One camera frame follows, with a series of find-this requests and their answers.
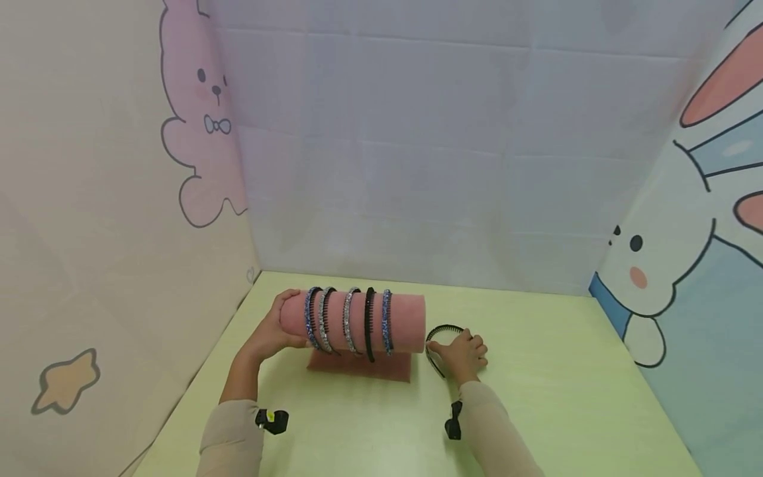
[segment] bow tie drawing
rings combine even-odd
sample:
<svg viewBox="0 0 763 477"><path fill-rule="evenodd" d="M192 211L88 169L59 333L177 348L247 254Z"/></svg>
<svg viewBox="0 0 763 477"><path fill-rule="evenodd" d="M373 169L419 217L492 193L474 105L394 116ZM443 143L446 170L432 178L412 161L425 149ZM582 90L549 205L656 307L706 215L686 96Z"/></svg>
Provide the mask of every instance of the bow tie drawing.
<svg viewBox="0 0 763 477"><path fill-rule="evenodd" d="M204 115L204 127L207 129L208 134L212 134L215 131L220 131L223 134L230 134L230 121L227 119L220 119L215 121L209 114Z"/></svg>

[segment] black clip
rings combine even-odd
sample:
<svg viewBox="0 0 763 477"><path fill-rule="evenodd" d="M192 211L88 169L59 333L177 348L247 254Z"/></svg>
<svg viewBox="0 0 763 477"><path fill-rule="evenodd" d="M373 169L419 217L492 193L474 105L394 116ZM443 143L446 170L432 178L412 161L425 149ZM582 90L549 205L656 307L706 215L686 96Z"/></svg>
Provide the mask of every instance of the black clip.
<svg viewBox="0 0 763 477"><path fill-rule="evenodd" d="M445 432L450 440L461 440L461 424L459 424L459 414L464 403L456 401L450 405L450 419L445 421Z"/></svg>
<svg viewBox="0 0 763 477"><path fill-rule="evenodd" d="M267 430L274 436L284 433L288 426L288 412L268 412L267 409L260 409L254 418L254 424L260 429Z"/></svg>

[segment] pink felt base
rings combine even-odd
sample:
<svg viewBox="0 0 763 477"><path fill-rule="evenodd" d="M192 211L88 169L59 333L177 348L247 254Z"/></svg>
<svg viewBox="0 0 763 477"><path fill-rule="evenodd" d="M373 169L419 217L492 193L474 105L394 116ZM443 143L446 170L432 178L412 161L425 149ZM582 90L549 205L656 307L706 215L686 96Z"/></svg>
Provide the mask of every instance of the pink felt base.
<svg viewBox="0 0 763 477"><path fill-rule="evenodd" d="M314 350L307 368L314 371L410 382L411 355L409 353L393 353L392 356L382 353L380 356L374 355L374 358L376 362L370 363L365 356L354 356L349 352L337 356Z"/></svg>

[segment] silver glitter headband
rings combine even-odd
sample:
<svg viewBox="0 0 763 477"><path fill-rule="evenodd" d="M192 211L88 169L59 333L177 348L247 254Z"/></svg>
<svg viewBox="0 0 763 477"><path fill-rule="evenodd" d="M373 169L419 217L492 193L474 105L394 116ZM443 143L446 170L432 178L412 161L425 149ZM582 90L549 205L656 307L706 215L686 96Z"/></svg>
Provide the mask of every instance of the silver glitter headband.
<svg viewBox="0 0 763 477"><path fill-rule="evenodd" d="M349 292L347 292L347 296L344 297L344 315L342 315L342 325L344 325L344 339L347 340L347 346L349 347L349 350L354 354L361 354L358 349L355 348L353 337L349 334L349 304L353 300L353 295L355 293L360 293L360 288L352 287Z"/></svg>
<svg viewBox="0 0 763 477"><path fill-rule="evenodd" d="M333 286L326 287L318 302L318 333L320 340L324 342L324 348L329 353L333 353L333 348L329 343L328 325L326 323L326 298L334 293L336 289Z"/></svg>

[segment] wall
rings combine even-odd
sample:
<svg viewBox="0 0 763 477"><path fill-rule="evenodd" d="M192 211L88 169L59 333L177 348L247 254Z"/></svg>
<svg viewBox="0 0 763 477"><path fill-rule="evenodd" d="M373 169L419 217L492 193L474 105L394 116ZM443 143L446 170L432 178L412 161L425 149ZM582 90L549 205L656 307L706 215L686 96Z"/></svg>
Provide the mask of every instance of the wall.
<svg viewBox="0 0 763 477"><path fill-rule="evenodd" d="M707 0L210 7L263 267L573 295L730 17Z"/></svg>
<svg viewBox="0 0 763 477"><path fill-rule="evenodd" d="M763 2L745 5L591 284L709 477L763 475Z"/></svg>
<svg viewBox="0 0 763 477"><path fill-rule="evenodd" d="M208 18L174 7L163 56L156 0L3 6L3 475L120 475L258 272Z"/></svg>

